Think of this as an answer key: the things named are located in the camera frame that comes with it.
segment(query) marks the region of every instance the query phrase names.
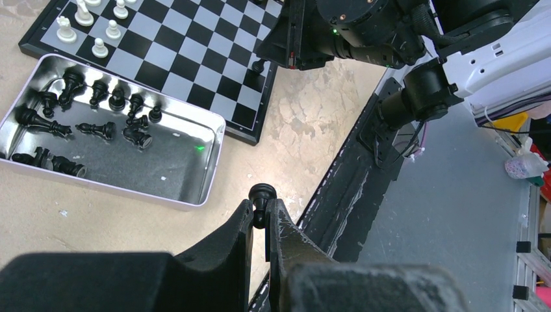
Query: metal tin box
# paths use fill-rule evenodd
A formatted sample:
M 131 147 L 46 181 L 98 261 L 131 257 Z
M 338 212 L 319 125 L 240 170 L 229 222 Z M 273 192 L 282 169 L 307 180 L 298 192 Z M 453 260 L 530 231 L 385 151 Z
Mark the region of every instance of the metal tin box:
M 16 121 L 16 112 L 24 106 L 35 109 L 44 117 L 39 92 L 50 91 L 59 96 L 65 86 L 62 76 L 67 69 L 82 74 L 85 86 L 74 97 L 69 109 L 63 111 L 57 106 L 54 117 L 47 119 L 71 126 L 72 134 L 63 137 L 41 127 L 20 125 Z M 127 104 L 122 111 L 111 110 L 107 99 L 97 109 L 92 109 L 88 104 L 92 97 L 90 86 L 96 80 L 106 83 L 110 93 L 115 87 L 125 91 Z M 144 108 L 137 117 L 147 115 L 155 105 L 162 107 L 161 121 L 150 122 L 146 129 L 153 140 L 145 149 L 136 147 L 122 135 L 128 119 L 131 94 L 140 94 L 144 98 Z M 80 123 L 103 125 L 107 122 L 116 124 L 112 140 L 84 134 L 75 128 Z M 224 131 L 225 120 L 217 114 L 50 54 L 38 61 L 30 79 L 2 120 L 0 163 L 32 176 L 191 210 L 207 201 Z M 75 177 L 10 160 L 14 153 L 34 155 L 38 146 L 49 149 L 51 155 L 64 156 L 85 165 L 86 174 Z

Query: yellow object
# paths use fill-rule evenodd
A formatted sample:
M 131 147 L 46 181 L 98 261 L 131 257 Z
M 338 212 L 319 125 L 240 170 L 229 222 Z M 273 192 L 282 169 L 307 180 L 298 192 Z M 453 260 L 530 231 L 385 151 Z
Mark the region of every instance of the yellow object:
M 496 128 L 517 132 L 520 130 L 522 125 L 524 125 L 526 120 L 528 120 L 528 114 L 522 112 L 520 114 L 512 115 L 507 118 L 499 119 L 493 122 L 493 124 Z

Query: table surface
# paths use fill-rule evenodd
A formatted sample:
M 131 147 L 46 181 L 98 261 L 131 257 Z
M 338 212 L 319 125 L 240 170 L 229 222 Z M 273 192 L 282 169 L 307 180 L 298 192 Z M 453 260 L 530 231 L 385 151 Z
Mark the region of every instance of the table surface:
M 36 65 L 18 42 L 46 4 L 0 1 L 1 116 Z M 0 167 L 0 267 L 37 251 L 176 254 L 223 224 L 260 182 L 277 189 L 296 220 L 384 70 L 340 60 L 320 70 L 279 69 L 260 143 L 252 147 L 225 138 L 211 197 L 198 211 L 183 213 Z M 251 293 L 268 270 L 264 233 L 254 235 Z

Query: white pawn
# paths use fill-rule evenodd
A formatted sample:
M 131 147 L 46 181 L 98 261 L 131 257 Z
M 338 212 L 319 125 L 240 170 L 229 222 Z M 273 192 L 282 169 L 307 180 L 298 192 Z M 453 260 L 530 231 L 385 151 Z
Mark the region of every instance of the white pawn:
M 84 2 L 91 7 L 97 7 L 101 4 L 101 0 L 84 0 Z
M 65 44 L 72 44 L 77 41 L 77 33 L 71 28 L 71 21 L 65 16 L 60 16 L 56 19 L 59 29 L 57 30 L 57 38 Z
M 84 0 L 77 0 L 77 12 L 75 13 L 75 20 L 82 26 L 91 26 L 94 23 L 94 17 L 90 14 L 86 8 Z
M 128 10 L 124 6 L 124 0 L 117 0 L 117 6 L 113 8 L 113 13 L 116 18 L 124 20 L 128 17 Z
M 120 30 L 117 27 L 117 22 L 113 19 L 109 21 L 109 26 L 107 29 L 105 29 L 105 34 L 107 35 L 107 38 L 111 40 L 117 40 L 120 38 Z
M 94 40 L 94 46 L 92 47 L 92 53 L 94 54 L 95 57 L 98 57 L 100 59 L 103 59 L 109 53 L 109 50 L 103 44 L 103 40 L 101 38 L 96 38 Z

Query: chessboard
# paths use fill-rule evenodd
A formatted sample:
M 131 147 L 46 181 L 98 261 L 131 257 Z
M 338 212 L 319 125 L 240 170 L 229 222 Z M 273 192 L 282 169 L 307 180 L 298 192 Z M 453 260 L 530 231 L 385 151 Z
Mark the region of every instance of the chessboard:
M 223 116 L 227 134 L 256 145 L 260 139 L 276 65 L 261 74 L 251 70 L 254 49 L 275 26 L 281 3 L 265 0 L 136 0 L 126 3 L 128 17 L 113 13 L 115 0 L 88 6 L 89 27 L 75 20 L 76 0 L 52 0 L 21 39 L 21 51 L 39 58 L 57 53 L 157 90 Z M 69 18 L 77 33 L 72 44 L 56 32 L 58 16 Z M 115 20 L 121 38 L 107 38 Z M 95 38 L 109 54 L 92 54 Z

